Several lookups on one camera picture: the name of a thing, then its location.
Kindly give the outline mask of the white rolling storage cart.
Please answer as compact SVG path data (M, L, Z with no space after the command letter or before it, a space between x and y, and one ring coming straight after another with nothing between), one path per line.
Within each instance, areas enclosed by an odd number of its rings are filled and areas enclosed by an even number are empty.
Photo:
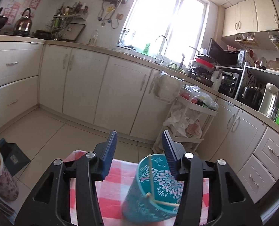
M217 115L219 106L215 100L213 94L203 92L196 85L184 85L162 124L153 152L164 152L161 137L165 130L186 151L195 152Z

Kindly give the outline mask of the steel kettle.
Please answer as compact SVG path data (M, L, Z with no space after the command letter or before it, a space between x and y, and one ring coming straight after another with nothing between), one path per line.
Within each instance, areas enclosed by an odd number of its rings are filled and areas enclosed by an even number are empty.
M29 35L32 27L31 9L24 10L22 17L16 22L13 33L18 35Z

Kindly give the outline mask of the dark blue dustpan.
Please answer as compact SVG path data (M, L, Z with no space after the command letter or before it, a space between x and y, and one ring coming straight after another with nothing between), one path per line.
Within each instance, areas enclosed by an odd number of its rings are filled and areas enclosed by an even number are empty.
M0 153L9 173L14 176L21 171L31 160L15 143L8 143L4 138L0 140Z

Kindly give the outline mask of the kitchen faucet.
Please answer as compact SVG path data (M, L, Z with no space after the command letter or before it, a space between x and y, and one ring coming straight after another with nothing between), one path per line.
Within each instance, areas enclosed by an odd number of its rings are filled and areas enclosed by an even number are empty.
M162 43L160 45L160 48L156 54L156 57L159 59L159 64L162 64L165 58L165 54L167 51L167 47L169 45L167 37L164 35L160 35L156 38L155 42L157 42L158 39L162 39Z

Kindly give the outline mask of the teal perforated utensil basket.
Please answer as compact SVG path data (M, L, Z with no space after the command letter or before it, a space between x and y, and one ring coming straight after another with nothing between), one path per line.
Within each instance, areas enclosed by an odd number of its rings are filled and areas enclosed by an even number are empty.
M143 158L122 205L123 217L134 224L149 224L176 217L184 182L170 173L164 154Z

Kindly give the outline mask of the clear plastic bottle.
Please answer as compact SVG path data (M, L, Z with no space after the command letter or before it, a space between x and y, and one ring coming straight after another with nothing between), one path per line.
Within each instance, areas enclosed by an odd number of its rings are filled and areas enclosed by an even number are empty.
M90 40L89 40L88 44L91 45L91 46L96 46L97 40L98 40L98 35L99 35L98 30L94 30L91 37L90 37Z

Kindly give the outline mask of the wooden chopstick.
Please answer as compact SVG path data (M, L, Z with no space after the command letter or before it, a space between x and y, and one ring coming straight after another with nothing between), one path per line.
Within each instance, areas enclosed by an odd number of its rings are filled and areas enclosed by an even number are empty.
M153 196L154 196L154 179L153 179L152 156L151 155L148 155L148 164L149 164L151 194L153 194Z
M150 201L152 201L155 204L160 204L160 205L165 205L165 206L170 206L170 207L175 207L175 208L180 206L180 204L158 201L158 200L154 199L154 196L153 196L153 194L151 194L151 192L148 192L145 195L145 198L148 198Z

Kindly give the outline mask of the dish drying rack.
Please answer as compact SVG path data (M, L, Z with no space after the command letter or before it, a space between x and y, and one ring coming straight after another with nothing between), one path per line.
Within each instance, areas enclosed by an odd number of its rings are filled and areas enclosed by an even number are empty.
M46 24L46 29L51 33L53 40L68 40L68 33L73 31L77 21L86 21L88 17L88 6L81 1L75 2L71 6L62 5L56 9L50 22Z

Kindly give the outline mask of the green dish soap bottle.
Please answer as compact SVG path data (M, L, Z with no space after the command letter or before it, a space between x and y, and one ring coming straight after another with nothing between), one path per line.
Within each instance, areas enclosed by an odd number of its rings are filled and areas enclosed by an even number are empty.
M147 54L149 53L150 45L151 45L150 43L146 44L146 46L145 46L145 48L144 48L144 50L143 50L143 53L144 53L144 54L147 55Z

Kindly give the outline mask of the white hanging trash bin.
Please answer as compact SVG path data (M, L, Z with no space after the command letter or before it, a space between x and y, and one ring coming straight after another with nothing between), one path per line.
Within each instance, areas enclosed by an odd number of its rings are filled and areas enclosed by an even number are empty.
M179 96L184 86L184 80L168 75L164 71L154 76L153 83L155 96L167 104L172 103Z

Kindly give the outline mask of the stacked pots and pans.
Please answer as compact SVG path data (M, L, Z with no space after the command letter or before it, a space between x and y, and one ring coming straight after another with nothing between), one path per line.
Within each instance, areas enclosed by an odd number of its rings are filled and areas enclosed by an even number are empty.
M190 61L188 76L218 91L222 82L222 69L217 67L217 61L207 55L197 55Z

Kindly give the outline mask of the black microwave oven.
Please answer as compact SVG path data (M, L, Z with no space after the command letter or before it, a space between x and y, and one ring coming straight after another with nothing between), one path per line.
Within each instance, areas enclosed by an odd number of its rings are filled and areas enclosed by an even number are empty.
M243 68L245 63L245 50L223 50L217 42L211 38L207 54L220 66Z

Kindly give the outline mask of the red checkered plastic tablecloth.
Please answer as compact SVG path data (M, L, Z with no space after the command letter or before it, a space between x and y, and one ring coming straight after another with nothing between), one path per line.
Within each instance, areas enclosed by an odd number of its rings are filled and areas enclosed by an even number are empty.
M86 151L73 151L64 162L78 160ZM121 205L131 186L138 164L113 159L109 175L103 182L96 181L96 191L104 225L135 225L122 217ZM70 185L71 223L78 225L75 198L75 179ZM209 185L208 179L203 181L203 200L200 225L206 224L208 218ZM175 218L150 225L173 225Z

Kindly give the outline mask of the white electric water boiler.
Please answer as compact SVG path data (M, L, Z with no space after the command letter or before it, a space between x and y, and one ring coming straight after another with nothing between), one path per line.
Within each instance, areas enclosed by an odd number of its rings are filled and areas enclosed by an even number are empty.
M267 83L259 112L270 118L272 110L279 108L279 88L272 83Z

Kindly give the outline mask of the black toaster oven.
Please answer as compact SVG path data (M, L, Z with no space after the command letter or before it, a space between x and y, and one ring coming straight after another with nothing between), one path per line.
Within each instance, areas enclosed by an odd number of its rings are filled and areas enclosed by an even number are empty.
M239 87L242 72L223 71L222 81L218 92L228 97L234 98Z

